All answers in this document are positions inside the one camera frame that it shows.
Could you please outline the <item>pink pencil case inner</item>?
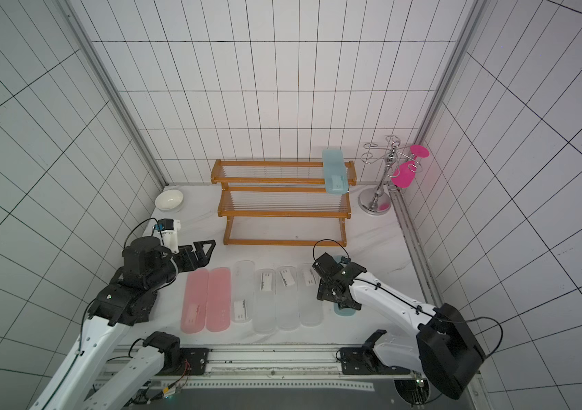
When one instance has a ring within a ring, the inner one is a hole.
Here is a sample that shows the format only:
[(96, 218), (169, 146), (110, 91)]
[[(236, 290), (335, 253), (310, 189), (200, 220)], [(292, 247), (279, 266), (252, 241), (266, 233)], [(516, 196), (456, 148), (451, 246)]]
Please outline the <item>pink pencil case inner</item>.
[(231, 323), (231, 306), (231, 271), (221, 266), (209, 273), (206, 329), (214, 333), (227, 330)]

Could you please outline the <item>pink pencil case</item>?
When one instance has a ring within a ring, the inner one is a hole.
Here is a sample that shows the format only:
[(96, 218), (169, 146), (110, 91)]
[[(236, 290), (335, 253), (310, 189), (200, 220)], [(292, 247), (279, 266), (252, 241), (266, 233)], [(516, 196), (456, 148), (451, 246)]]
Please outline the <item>pink pencil case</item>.
[(231, 323), (231, 306), (231, 271), (221, 266), (209, 273), (206, 329), (214, 333), (227, 330)]
[(181, 314), (181, 331), (195, 334), (205, 328), (209, 271), (198, 269), (187, 276)]

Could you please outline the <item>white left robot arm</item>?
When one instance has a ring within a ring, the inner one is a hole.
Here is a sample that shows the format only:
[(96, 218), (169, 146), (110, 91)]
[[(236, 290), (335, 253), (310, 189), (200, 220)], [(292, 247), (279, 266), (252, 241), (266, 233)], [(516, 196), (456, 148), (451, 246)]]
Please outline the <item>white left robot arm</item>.
[(213, 240), (177, 249), (156, 237), (140, 237), (123, 249), (123, 266), (84, 312), (80, 334), (34, 409), (120, 409), (157, 376), (174, 386), (188, 376), (205, 374), (208, 348), (184, 348), (163, 331), (145, 337), (135, 357), (94, 391), (97, 377), (130, 329), (149, 320), (159, 295), (179, 273), (204, 268), (216, 247)]

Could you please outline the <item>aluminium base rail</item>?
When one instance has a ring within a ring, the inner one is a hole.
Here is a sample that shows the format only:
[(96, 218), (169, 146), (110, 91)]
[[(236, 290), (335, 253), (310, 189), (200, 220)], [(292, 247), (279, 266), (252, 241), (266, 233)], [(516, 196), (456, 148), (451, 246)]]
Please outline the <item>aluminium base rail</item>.
[(204, 379), (425, 379), (470, 382), (486, 355), (475, 346), (438, 336), (435, 346), (412, 348), (412, 338), (385, 334), (375, 341), (337, 344), (186, 345), (193, 381)]

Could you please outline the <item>orange wooden two-tier shelf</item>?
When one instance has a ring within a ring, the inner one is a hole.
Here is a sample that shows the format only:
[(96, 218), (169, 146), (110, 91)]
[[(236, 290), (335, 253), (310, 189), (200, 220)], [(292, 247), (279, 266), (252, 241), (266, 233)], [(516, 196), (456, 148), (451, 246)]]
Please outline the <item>orange wooden two-tier shelf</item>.
[(336, 220), (340, 237), (332, 247), (347, 245), (346, 220), (352, 217), (350, 188), (357, 184), (354, 162), (344, 162), (346, 193), (328, 193), (321, 162), (237, 161), (217, 159), (211, 182), (221, 186), (217, 215), (226, 219), (224, 244), (312, 246), (311, 239), (237, 238), (238, 218)]

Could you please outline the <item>pink pencil case outer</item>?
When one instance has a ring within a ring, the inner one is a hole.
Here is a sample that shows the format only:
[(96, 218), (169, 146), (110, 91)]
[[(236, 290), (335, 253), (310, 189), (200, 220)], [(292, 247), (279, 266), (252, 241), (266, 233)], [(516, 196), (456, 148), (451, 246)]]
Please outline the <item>pink pencil case outer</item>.
[(198, 269), (187, 276), (181, 314), (181, 331), (195, 334), (205, 328), (209, 271)]

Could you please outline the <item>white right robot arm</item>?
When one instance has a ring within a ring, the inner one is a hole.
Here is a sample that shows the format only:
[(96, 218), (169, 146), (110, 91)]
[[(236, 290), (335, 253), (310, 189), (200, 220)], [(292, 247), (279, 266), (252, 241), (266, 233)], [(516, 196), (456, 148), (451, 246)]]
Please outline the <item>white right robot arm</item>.
[(400, 367), (427, 378), (444, 396), (459, 399), (487, 359), (468, 321), (452, 305), (419, 302), (381, 282), (361, 265), (325, 253), (312, 268), (320, 281), (316, 298), (341, 308), (373, 310), (405, 332), (379, 329), (367, 339), (367, 362)]

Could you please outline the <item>chrome cup holder stand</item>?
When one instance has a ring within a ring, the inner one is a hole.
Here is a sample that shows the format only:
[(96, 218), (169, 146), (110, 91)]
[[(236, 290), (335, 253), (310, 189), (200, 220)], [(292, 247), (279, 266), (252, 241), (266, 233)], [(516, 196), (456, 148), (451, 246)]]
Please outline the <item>chrome cup holder stand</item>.
[(375, 187), (362, 191), (358, 197), (359, 207), (365, 213), (374, 216), (384, 215), (391, 210), (393, 204), (387, 185), (391, 182), (397, 188), (391, 178), (398, 166), (406, 162), (410, 155), (410, 143), (404, 144), (400, 138), (394, 135), (388, 135), (385, 139), (385, 145), (378, 145), (374, 142), (365, 143), (365, 152), (362, 155), (362, 161), (367, 166), (381, 162), (381, 171)]

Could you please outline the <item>white ceramic bowl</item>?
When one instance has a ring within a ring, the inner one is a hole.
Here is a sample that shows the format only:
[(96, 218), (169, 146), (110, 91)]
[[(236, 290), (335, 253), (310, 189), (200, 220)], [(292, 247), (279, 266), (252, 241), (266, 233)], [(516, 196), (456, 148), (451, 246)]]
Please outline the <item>white ceramic bowl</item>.
[(184, 195), (177, 189), (163, 191), (155, 199), (155, 207), (162, 212), (172, 212), (178, 209), (184, 200)]

